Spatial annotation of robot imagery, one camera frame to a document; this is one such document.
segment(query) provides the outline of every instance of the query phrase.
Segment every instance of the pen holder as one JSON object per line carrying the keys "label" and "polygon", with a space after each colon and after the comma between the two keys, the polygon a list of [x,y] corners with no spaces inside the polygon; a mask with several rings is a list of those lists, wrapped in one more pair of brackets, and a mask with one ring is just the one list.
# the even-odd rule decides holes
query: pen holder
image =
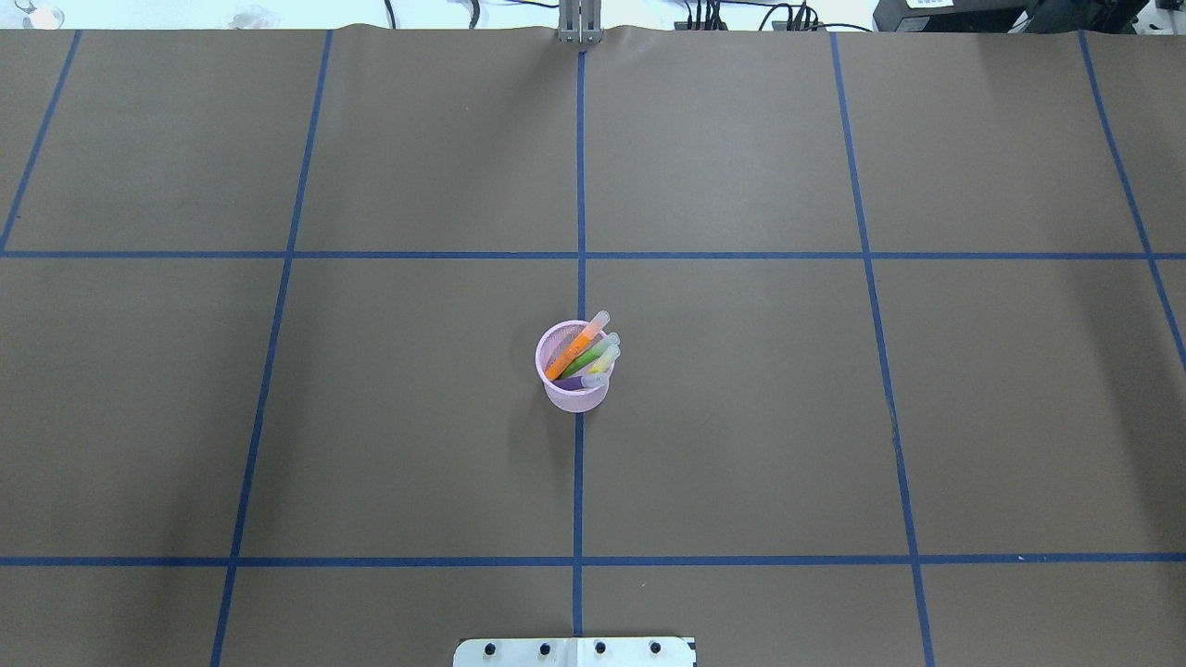
{"label": "pen holder", "polygon": [[[610,385],[605,383],[592,389],[569,392],[556,387],[544,375],[551,362],[560,356],[560,352],[565,351],[565,348],[581,332],[581,329],[585,329],[586,324],[588,322],[580,319],[561,322],[549,329],[535,347],[535,373],[543,382],[543,390],[548,394],[548,399],[565,412],[588,412],[595,408],[605,399],[606,392],[610,390]],[[605,338],[605,332],[598,332],[597,338],[591,344],[601,338]],[[608,373],[613,373],[613,364],[610,366]]]}

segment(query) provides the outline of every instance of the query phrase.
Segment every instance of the gray tabletop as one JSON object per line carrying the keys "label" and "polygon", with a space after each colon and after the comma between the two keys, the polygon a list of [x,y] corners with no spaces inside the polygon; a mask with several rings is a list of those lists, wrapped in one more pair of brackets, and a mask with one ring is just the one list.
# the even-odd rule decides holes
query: gray tabletop
{"label": "gray tabletop", "polygon": [[1186,663],[1186,42],[0,59],[0,662]]}

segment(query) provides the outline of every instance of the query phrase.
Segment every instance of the white metal plate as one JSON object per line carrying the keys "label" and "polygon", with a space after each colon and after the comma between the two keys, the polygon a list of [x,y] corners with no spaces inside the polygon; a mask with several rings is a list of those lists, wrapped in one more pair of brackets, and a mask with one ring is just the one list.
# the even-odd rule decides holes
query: white metal plate
{"label": "white metal plate", "polygon": [[695,647],[690,637],[465,640],[453,652],[453,667],[695,667]]}

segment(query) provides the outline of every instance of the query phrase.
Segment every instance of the gray metal bracket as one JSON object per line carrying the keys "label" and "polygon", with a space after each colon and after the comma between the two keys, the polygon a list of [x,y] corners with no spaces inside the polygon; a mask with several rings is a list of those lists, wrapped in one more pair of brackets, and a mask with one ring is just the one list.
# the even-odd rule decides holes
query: gray metal bracket
{"label": "gray metal bracket", "polygon": [[601,30],[601,0],[559,0],[560,27],[556,36],[567,44],[598,44]]}

